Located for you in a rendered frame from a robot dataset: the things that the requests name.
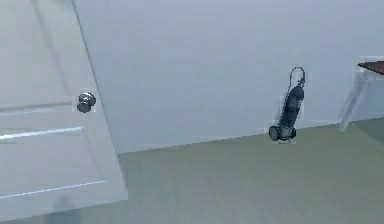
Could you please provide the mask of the brown top white leg table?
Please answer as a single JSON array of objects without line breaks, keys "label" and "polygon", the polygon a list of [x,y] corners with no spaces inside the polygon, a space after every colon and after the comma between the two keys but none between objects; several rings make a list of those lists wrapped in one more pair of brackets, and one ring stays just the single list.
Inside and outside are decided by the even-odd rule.
[{"label": "brown top white leg table", "polygon": [[355,72],[353,87],[341,111],[339,131],[344,131],[351,121],[353,113],[358,108],[358,102],[363,93],[374,80],[384,77],[384,60],[359,62]]}]

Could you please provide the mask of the black upright vacuum cleaner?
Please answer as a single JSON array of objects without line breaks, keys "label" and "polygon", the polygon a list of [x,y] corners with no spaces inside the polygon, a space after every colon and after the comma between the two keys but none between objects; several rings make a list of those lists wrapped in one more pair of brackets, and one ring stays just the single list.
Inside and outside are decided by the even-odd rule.
[{"label": "black upright vacuum cleaner", "polygon": [[[302,76],[297,81],[297,84],[292,86],[293,73],[297,69],[302,72]],[[304,100],[305,82],[306,72],[304,68],[301,66],[294,67],[290,72],[289,86],[281,113],[279,114],[278,123],[270,126],[268,130],[268,135],[272,141],[290,141],[296,137],[295,123]]]}]

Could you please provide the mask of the white panelled room door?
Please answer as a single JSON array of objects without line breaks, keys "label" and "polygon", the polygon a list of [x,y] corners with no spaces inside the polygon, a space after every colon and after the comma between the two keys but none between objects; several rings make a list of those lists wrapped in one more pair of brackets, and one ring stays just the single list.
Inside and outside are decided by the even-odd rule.
[{"label": "white panelled room door", "polygon": [[127,197],[74,0],[0,0],[0,222]]}]

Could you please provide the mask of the silver round door knob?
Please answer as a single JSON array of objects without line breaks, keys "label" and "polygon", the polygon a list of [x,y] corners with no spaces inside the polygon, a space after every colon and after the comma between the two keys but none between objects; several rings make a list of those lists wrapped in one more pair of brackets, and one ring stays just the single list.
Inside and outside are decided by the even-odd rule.
[{"label": "silver round door knob", "polygon": [[78,97],[77,110],[82,113],[88,113],[96,104],[96,97],[92,93],[81,93]]}]

